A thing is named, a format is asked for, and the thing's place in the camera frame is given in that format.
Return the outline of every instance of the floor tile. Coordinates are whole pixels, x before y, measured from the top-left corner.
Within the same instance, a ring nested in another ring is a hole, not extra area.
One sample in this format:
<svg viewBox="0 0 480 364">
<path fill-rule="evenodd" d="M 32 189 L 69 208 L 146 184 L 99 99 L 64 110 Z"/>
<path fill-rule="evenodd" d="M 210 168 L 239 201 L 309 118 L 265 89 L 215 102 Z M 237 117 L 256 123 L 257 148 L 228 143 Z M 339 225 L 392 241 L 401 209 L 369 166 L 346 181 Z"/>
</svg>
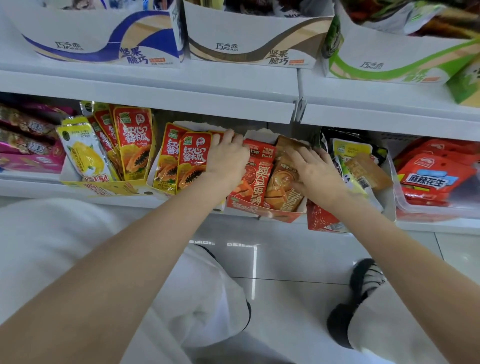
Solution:
<svg viewBox="0 0 480 364">
<path fill-rule="evenodd" d="M 480 236 L 436 233 L 447 263 L 480 284 Z"/>
<path fill-rule="evenodd" d="M 412 236 L 440 255 L 435 235 Z M 210 215 L 192 237 L 231 277 L 347 284 L 355 263 L 369 257 L 348 234 L 310 231 L 303 224 Z"/>
<path fill-rule="evenodd" d="M 326 319 L 337 303 L 348 297 L 348 286 L 267 279 L 235 281 L 252 305 L 250 324 L 241 336 L 210 347 L 203 355 L 228 356 L 229 352 L 246 350 L 270 358 L 259 363 L 389 363 L 342 348 L 328 335 Z"/>
</svg>

